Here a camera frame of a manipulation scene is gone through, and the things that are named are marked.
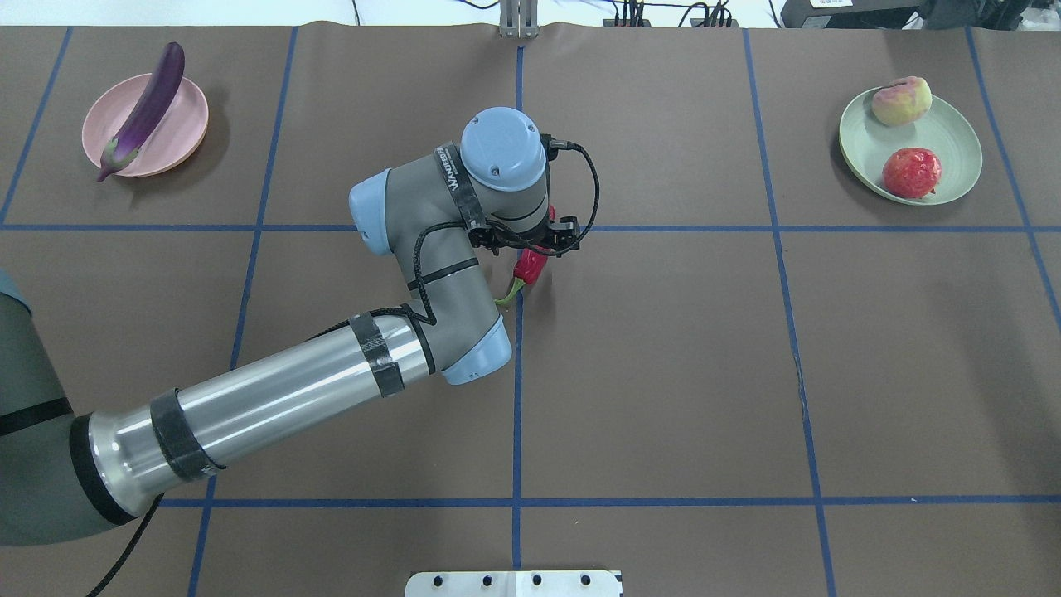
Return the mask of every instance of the purple eggplant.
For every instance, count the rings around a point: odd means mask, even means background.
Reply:
[[[118,129],[118,134],[103,147],[103,155],[100,156],[100,177],[95,181],[102,182],[107,176],[124,169],[136,158],[140,153],[140,145],[155,131],[166,116],[166,110],[170,109],[184,75],[185,50],[180,43],[170,41],[166,45],[158,67],[151,74],[147,87],[137,100],[129,117]]]

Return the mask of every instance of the red pepper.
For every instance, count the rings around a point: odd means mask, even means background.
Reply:
[[[549,221],[552,222],[555,216],[556,210],[550,205]],[[507,296],[499,298],[494,303],[502,308],[511,303],[514,298],[516,298],[516,294],[524,285],[538,281],[538,276],[545,268],[545,261],[547,260],[547,256],[524,248],[520,253],[520,258],[516,260],[516,266],[512,267],[512,288],[508,292]]]

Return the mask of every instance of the green plate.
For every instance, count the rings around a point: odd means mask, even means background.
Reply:
[[[851,100],[840,116],[840,151],[851,171],[881,196],[906,205],[950,203],[969,192],[980,177],[984,154],[972,125],[954,106],[933,95],[928,112],[909,124],[885,126],[873,116],[869,89]],[[924,147],[939,156],[943,175],[936,192],[903,198],[884,189],[884,162],[903,147]]]

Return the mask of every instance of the black tape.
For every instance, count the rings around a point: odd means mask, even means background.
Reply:
[[[73,409],[70,408],[70,401],[66,400],[66,397],[25,407],[15,412],[8,412],[0,417],[0,438],[15,432],[21,432],[27,427],[33,427],[37,423],[57,419],[64,415],[73,415]]]
[[[383,335],[380,334],[372,316],[368,314],[353,316],[350,318],[350,330],[358,337],[361,352],[372,370],[376,385],[380,387],[380,396],[386,398],[404,390],[405,383],[402,382],[401,370],[390,358],[390,349],[383,340]]]
[[[402,309],[406,312],[412,312],[413,309],[408,306],[408,303],[402,303]],[[413,328],[413,332],[416,333],[416,339],[420,341],[420,348],[423,349],[423,359],[428,362],[428,375],[435,374],[435,356],[431,354],[431,347],[428,346],[428,337],[423,335],[423,327],[416,318],[406,318],[408,320],[408,326]]]
[[[452,142],[435,147],[435,161],[442,172],[442,181],[450,189],[450,196],[453,197],[454,205],[460,210],[460,217],[464,220],[465,229],[472,231],[476,229],[489,230],[490,225],[486,223],[486,213],[479,203],[479,195],[475,188],[471,186],[471,176],[460,161],[460,154],[457,146]]]
[[[151,426],[158,440],[158,447],[170,469],[185,481],[197,481],[224,471],[195,439],[185,418],[185,410],[173,389],[151,401]]]
[[[111,525],[121,526],[136,516],[119,506],[107,491],[107,486],[103,485],[100,471],[92,459],[92,446],[88,441],[88,421],[91,417],[91,414],[79,417],[70,426],[70,460],[73,461],[73,470],[77,474],[81,489],[92,504],[92,508],[95,508],[95,511]]]
[[[453,263],[452,265],[445,266],[445,267],[442,267],[442,268],[440,268],[438,270],[431,271],[430,274],[428,274],[425,276],[420,276],[420,279],[423,280],[423,283],[431,283],[433,281],[440,280],[440,279],[442,279],[443,277],[446,277],[446,276],[448,276],[450,274],[455,274],[455,273],[459,271],[460,269],[467,269],[468,267],[471,267],[471,266],[474,266],[474,265],[477,265],[477,264],[479,264],[479,259],[472,257],[471,259],[465,259],[464,261],[460,261],[459,263]],[[408,282],[408,288],[410,289],[416,289],[417,287],[419,287],[419,284],[416,283],[416,280],[413,280],[413,281]]]

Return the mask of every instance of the blue joint cap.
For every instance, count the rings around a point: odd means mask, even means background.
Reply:
[[[18,291],[18,286],[15,285],[15,280],[11,279],[11,276],[7,275],[7,271],[3,270],[2,268],[0,268],[0,294],[6,294],[7,296],[11,296],[12,298],[14,298],[14,300],[21,303],[22,306],[25,308],[27,312],[32,313],[32,310],[30,310],[30,304],[25,302],[25,297],[22,296],[22,293]]]
[[[508,343],[505,322],[498,316],[498,322],[486,333],[472,350],[457,363],[442,371],[442,377],[451,386],[459,386],[485,377],[505,367],[512,358],[512,346]]]
[[[545,173],[538,126],[510,107],[475,115],[460,136],[460,160],[480,182],[498,191],[521,191]]]
[[[390,169],[362,180],[350,189],[350,214],[361,240],[377,254],[390,254],[387,240],[387,175]]]

